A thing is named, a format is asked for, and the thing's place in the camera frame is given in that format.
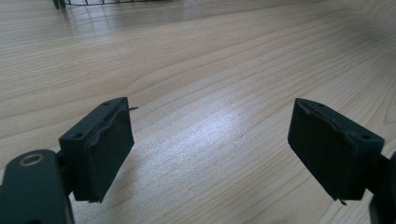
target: black plastic bracket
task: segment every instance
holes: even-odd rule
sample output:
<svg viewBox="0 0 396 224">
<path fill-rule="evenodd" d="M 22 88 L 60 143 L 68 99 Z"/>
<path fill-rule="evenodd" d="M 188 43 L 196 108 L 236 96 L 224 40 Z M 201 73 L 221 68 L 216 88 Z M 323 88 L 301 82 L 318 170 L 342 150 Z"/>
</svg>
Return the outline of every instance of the black plastic bracket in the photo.
<svg viewBox="0 0 396 224">
<path fill-rule="evenodd" d="M 25 153 L 6 167 L 1 224 L 74 223 L 68 195 L 101 202 L 134 139 L 126 97 L 97 106 L 60 138 L 61 150 Z"/>
<path fill-rule="evenodd" d="M 396 218 L 396 157 L 381 155 L 384 139 L 326 105 L 296 99 L 290 122 L 289 144 L 320 185 L 333 199 L 360 200 L 365 189 L 374 195 L 376 214 Z"/>
</svg>

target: round hole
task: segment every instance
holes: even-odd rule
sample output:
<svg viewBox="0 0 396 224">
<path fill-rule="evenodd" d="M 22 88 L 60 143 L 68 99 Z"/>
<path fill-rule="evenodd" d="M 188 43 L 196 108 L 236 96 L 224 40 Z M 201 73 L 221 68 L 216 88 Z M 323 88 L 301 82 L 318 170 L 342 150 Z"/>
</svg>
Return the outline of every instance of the round hole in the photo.
<svg viewBox="0 0 396 224">
<path fill-rule="evenodd" d="M 82 135 L 84 135 L 84 134 L 82 134 L 82 133 L 75 133 L 75 134 L 72 134 L 72 138 L 80 138 L 80 137 L 82 137 Z"/>
<path fill-rule="evenodd" d="M 44 155 L 41 153 L 26 156 L 20 160 L 20 166 L 31 166 L 41 162 L 44 159 Z"/>
<path fill-rule="evenodd" d="M 361 135 L 361 138 L 362 138 L 362 139 L 370 139 L 370 136 L 367 135 L 367 134 L 362 134 L 362 135 Z"/>
</svg>

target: wooden table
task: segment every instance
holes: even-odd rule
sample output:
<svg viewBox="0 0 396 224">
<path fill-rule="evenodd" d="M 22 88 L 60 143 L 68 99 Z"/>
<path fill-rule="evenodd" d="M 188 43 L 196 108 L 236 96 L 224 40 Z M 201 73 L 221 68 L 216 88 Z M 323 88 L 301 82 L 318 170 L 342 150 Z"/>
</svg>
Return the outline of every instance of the wooden table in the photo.
<svg viewBox="0 0 396 224">
<path fill-rule="evenodd" d="M 77 223 L 368 223 L 287 142 L 296 97 L 396 147 L 393 0 L 0 2 L 0 169 L 127 96 L 135 145 Z"/>
</svg>

